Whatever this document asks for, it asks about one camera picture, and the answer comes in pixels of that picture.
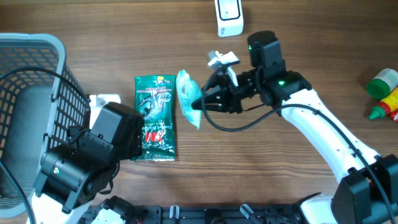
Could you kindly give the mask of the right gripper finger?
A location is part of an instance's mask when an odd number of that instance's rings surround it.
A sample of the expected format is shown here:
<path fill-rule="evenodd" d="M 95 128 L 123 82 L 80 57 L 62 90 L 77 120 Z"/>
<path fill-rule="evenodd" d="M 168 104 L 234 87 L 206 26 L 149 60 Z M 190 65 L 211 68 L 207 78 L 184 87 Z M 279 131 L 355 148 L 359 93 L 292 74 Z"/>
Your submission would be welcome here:
<path fill-rule="evenodd" d="M 216 85 L 211 88 L 207 87 L 206 92 L 204 94 L 204 99 L 206 100 L 226 100 L 228 98 L 228 88 L 226 86 Z"/>
<path fill-rule="evenodd" d="M 207 111 L 216 111 L 216 112 L 223 112 L 224 107 L 221 103 L 217 102 L 205 102 L 204 107 L 202 106 L 202 101 L 201 99 L 195 100 L 192 103 L 192 108 L 194 110 L 203 110 L 206 109 Z"/>

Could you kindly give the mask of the green glove package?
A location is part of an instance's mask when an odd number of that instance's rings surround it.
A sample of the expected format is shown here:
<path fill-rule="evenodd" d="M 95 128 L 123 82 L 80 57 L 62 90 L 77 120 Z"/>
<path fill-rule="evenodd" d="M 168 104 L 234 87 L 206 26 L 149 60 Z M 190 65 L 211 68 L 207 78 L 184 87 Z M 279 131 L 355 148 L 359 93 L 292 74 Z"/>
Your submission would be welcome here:
<path fill-rule="evenodd" d="M 174 161 L 175 76 L 146 75 L 134 78 L 134 109 L 144 117 L 142 154 L 132 160 Z"/>

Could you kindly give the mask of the green lid spice jar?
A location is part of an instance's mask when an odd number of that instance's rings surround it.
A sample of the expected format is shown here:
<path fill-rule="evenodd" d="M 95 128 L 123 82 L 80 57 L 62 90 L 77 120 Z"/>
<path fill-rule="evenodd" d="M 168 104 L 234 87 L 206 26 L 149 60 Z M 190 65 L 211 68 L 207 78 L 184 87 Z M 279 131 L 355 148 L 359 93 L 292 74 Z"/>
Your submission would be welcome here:
<path fill-rule="evenodd" d="M 397 71 L 391 68 L 381 70 L 366 86 L 367 93 L 378 100 L 388 96 L 397 87 Z"/>

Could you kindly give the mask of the teal wet wipes pack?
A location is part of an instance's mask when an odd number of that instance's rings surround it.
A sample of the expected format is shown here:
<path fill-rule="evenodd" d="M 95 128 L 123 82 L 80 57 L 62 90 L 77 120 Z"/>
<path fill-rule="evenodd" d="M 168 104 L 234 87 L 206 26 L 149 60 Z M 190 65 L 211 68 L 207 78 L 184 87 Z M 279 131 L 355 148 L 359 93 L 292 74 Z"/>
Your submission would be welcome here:
<path fill-rule="evenodd" d="M 201 109 L 193 109 L 192 103 L 202 97 L 199 85 L 185 70 L 180 70 L 176 78 L 176 91 L 182 114 L 197 129 L 201 124 Z"/>

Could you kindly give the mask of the red instant coffee stick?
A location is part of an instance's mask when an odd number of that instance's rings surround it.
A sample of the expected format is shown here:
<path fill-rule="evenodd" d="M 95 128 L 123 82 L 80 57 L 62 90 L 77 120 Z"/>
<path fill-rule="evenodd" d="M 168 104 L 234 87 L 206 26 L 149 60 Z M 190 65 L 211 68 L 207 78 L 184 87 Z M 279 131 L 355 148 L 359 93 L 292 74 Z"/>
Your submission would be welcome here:
<path fill-rule="evenodd" d="M 389 115 L 389 117 L 390 117 L 393 121 L 398 122 L 398 110 L 393 111 L 393 112 Z"/>

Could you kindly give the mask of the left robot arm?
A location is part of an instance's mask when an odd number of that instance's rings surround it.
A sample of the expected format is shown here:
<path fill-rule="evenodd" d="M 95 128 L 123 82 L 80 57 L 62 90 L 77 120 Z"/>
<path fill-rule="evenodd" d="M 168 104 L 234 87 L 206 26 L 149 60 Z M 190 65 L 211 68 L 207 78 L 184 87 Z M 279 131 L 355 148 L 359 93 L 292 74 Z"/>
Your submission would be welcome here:
<path fill-rule="evenodd" d="M 42 155 L 34 182 L 31 223 L 76 223 L 97 194 L 110 194 L 121 160 L 142 154 L 144 117 L 115 102 L 92 128 L 70 126 L 65 143 Z"/>

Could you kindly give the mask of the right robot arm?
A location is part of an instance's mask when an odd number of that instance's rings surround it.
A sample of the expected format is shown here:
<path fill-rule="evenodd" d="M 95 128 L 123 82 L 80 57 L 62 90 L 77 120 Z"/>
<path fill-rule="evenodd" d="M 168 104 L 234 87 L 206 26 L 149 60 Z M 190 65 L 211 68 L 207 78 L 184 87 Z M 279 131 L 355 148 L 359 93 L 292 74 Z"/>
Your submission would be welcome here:
<path fill-rule="evenodd" d="M 210 111 L 241 113 L 243 99 L 259 95 L 263 105 L 295 126 L 329 165 L 334 195 L 309 195 L 290 205 L 264 209 L 263 223 L 384 223 L 397 221 L 397 157 L 381 156 L 356 138 L 322 103 L 310 82 L 288 70 L 280 43 L 269 30 L 251 34 L 252 68 L 235 74 L 234 53 L 208 54 L 213 74 L 192 103 Z"/>

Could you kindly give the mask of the red sauce bottle green cap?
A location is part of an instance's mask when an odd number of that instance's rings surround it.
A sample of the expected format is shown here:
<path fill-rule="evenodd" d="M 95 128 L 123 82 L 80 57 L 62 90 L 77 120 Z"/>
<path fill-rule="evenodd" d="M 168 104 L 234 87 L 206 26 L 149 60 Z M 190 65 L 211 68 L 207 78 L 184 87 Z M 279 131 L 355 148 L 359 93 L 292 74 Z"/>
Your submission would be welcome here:
<path fill-rule="evenodd" d="M 369 119 L 384 118 L 391 114 L 397 109 L 397 88 L 385 98 L 383 98 L 376 106 L 371 110 L 371 114 L 368 116 Z"/>

